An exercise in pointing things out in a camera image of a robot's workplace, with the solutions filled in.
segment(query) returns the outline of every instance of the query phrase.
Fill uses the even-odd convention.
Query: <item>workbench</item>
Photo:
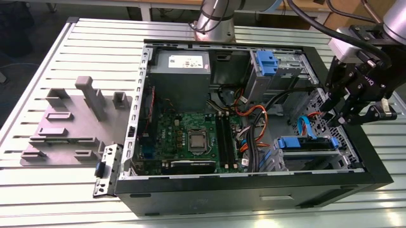
[[[237,27],[235,36],[242,43],[314,46],[330,66],[330,38],[320,32]],[[94,167],[22,167],[20,154],[48,107],[44,97],[50,88],[64,88],[70,95],[78,95],[76,77],[91,76],[94,88],[101,88],[105,95],[115,91],[130,93],[137,87],[146,38],[193,40],[194,33],[187,24],[179,23],[70,19],[66,24],[0,131],[0,226],[83,223],[98,227],[131,223],[166,228],[406,226],[406,106],[397,94],[390,102],[398,119],[364,126],[394,183],[324,208],[138,217],[119,198],[93,198]]]
[[[165,8],[165,9],[179,9],[179,10],[201,10],[201,4],[203,0],[30,0],[30,2],[46,2],[50,11],[56,11],[56,3],[64,4],[83,4],[83,5],[101,5],[101,6],[122,6],[122,7],[139,7],[142,20],[151,21],[151,9]],[[281,4],[275,11],[246,11],[237,10],[241,13],[258,13],[258,14],[277,14],[277,15],[290,15],[297,16],[296,12],[291,10],[286,0]],[[330,15],[330,9],[328,4],[320,5],[313,2],[313,0],[296,0],[296,4],[301,9],[314,17],[316,20],[325,24],[328,17]]]

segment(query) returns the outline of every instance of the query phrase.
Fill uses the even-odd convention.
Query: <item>ram slot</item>
[[[237,168],[233,137],[231,137],[231,125],[227,115],[223,116],[223,133],[225,133],[223,136],[225,136],[225,144],[226,144],[226,152],[227,152],[227,164],[230,168]]]
[[[218,153],[221,158],[221,167],[229,167],[229,158],[226,152],[226,145],[225,145],[225,132],[223,132],[223,123],[222,123],[222,116],[215,116],[215,131],[217,131],[217,144],[218,144]]]

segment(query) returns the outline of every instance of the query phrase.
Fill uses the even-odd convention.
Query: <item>blue plastic latch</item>
[[[257,60],[262,68],[262,76],[274,76],[278,70],[278,59],[271,51],[257,51]]]
[[[336,137],[332,137],[333,147],[337,149],[340,147],[340,143]]]
[[[286,147],[283,139],[278,139],[278,144],[281,149]]]
[[[301,148],[300,139],[297,137],[283,137],[282,140],[286,148]]]

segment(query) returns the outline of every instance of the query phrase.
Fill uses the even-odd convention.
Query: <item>metal bracket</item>
[[[119,168],[123,155],[123,145],[114,144],[105,147],[102,161],[98,162],[95,176],[97,184],[94,198],[117,197],[115,185],[119,177]]]

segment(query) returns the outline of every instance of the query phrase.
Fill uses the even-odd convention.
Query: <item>black hose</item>
[[[346,13],[346,12],[340,11],[338,9],[336,9],[336,7],[333,6],[332,0],[328,0],[328,6],[329,6],[330,10],[334,13],[337,13],[338,15],[342,15],[342,16],[349,17],[349,18],[354,18],[357,20],[364,20],[364,21],[376,23],[376,20],[373,20],[372,18],[360,16],[360,15],[356,15],[356,14],[352,14],[352,13]]]
[[[340,39],[341,41],[360,47],[362,50],[370,52],[374,54],[380,59],[381,62],[377,64],[382,69],[388,69],[393,63],[392,63],[392,58],[389,55],[380,50],[376,46],[370,45],[368,42],[345,35],[344,33],[340,33],[326,26],[324,26],[321,23],[318,23],[301,9],[300,7],[294,4],[293,0],[287,0],[287,3],[293,9],[293,11],[298,14],[298,16],[322,33],[326,35],[332,36],[333,38]]]

